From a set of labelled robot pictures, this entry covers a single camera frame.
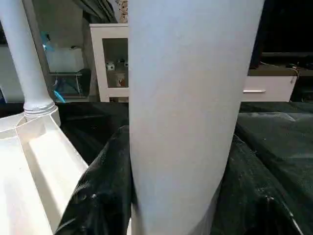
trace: plastic sheet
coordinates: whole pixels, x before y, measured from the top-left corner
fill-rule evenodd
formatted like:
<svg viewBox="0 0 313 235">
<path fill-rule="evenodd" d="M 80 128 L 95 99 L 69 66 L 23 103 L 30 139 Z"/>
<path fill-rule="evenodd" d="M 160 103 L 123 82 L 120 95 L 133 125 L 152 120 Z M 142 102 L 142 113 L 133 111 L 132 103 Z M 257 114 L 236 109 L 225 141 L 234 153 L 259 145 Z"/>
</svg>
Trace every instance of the plastic sheet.
<svg viewBox="0 0 313 235">
<path fill-rule="evenodd" d="M 291 211 L 304 214 L 308 234 L 313 234 L 312 123 L 309 113 L 239 114 L 237 122 L 237 132 L 297 204 Z"/>
<path fill-rule="evenodd" d="M 131 191 L 129 128 L 124 126 L 79 180 L 55 235 L 125 235 Z"/>
<path fill-rule="evenodd" d="M 211 235 L 310 234 L 297 204 L 251 149 L 234 136 Z"/>
</svg>

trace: white cylinder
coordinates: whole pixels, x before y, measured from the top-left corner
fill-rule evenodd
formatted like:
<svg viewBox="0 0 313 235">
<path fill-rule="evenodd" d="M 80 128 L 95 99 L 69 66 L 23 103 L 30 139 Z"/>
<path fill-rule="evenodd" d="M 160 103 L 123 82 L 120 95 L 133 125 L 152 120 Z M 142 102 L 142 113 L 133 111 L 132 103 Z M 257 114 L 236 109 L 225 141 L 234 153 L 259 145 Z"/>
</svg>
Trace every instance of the white cylinder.
<svg viewBox="0 0 313 235">
<path fill-rule="evenodd" d="M 22 0 L 0 0 L 0 20 L 24 93 L 25 114 L 50 113 L 56 106 L 46 88 Z"/>
<path fill-rule="evenodd" d="M 129 2 L 133 235 L 208 235 L 263 0 Z"/>
</svg>

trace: white wall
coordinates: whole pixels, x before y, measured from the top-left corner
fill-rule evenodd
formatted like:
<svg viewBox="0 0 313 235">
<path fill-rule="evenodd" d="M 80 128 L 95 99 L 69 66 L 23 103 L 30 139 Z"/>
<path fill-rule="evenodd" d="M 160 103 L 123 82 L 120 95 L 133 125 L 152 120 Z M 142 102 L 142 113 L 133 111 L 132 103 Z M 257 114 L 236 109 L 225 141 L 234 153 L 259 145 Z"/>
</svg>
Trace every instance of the white wall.
<svg viewBox="0 0 313 235">
<path fill-rule="evenodd" d="M 82 46 L 83 11 L 72 0 L 33 0 L 40 31 L 54 47 Z"/>
<path fill-rule="evenodd" d="M 0 88 L 6 102 L 24 102 L 23 92 L 8 46 L 0 46 Z"/>
<path fill-rule="evenodd" d="M 129 1 L 132 234 L 210 235 L 263 3 Z"/>
</svg>

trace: metal drawer handle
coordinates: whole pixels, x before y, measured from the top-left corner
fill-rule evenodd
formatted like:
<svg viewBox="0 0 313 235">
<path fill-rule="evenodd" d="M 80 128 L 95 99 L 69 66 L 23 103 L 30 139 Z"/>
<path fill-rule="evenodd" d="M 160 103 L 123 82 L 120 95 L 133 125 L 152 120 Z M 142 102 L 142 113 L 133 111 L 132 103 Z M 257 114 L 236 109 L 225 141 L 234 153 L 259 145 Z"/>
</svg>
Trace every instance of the metal drawer handle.
<svg viewBox="0 0 313 235">
<path fill-rule="evenodd" d="M 244 90 L 244 94 L 247 93 L 265 93 L 266 90 Z"/>
</svg>

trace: white pillar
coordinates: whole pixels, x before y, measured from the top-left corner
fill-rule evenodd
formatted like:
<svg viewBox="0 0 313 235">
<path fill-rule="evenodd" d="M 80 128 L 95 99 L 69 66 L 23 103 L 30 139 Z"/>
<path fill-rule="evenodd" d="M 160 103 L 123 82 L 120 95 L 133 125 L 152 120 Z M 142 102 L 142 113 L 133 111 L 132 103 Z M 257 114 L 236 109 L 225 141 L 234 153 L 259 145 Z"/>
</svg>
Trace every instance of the white pillar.
<svg viewBox="0 0 313 235">
<path fill-rule="evenodd" d="M 25 114 L 38 117 L 54 111 L 22 0 L 0 0 L 0 20 L 24 93 Z"/>
<path fill-rule="evenodd" d="M 129 2 L 133 235 L 210 233 L 262 7 Z"/>
</svg>

